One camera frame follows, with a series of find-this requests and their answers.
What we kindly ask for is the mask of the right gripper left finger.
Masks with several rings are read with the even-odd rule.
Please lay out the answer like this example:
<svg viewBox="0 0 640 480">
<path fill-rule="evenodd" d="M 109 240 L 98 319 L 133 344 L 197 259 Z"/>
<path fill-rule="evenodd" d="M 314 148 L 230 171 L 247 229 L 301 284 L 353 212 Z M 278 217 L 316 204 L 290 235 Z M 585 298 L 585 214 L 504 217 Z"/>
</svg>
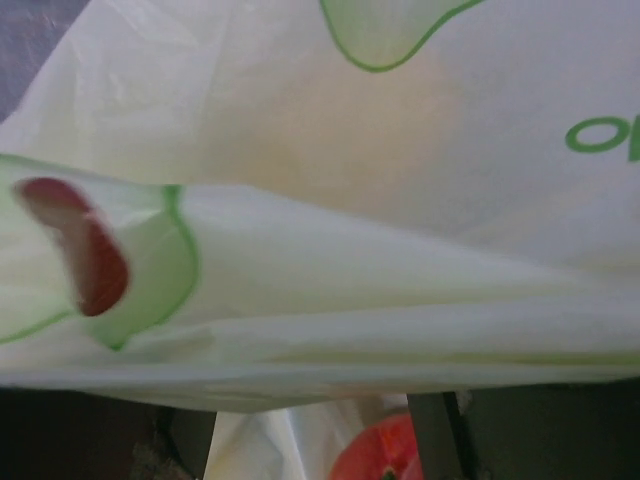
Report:
<svg viewBox="0 0 640 480">
<path fill-rule="evenodd" d="M 200 479 L 216 416 L 71 392 L 1 392 L 1 476 Z"/>
</svg>

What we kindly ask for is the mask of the pale green plastic bag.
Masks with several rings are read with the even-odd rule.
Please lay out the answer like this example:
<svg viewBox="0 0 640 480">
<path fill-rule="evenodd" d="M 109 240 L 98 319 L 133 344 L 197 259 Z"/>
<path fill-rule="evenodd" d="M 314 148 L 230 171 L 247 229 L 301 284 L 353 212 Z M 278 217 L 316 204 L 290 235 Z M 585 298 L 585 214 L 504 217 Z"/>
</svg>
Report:
<svg viewBox="0 0 640 480">
<path fill-rule="evenodd" d="M 92 1 L 1 126 L 1 383 L 221 413 L 639 373 L 635 1 Z"/>
</svg>

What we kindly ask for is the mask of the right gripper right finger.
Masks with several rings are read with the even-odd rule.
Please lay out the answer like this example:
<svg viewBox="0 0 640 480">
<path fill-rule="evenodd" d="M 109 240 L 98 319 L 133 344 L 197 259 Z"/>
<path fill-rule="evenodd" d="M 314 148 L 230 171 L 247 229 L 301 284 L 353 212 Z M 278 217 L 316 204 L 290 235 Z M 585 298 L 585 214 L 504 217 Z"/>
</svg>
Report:
<svg viewBox="0 0 640 480">
<path fill-rule="evenodd" d="M 428 479 L 636 479 L 639 383 L 408 398 Z"/>
</svg>

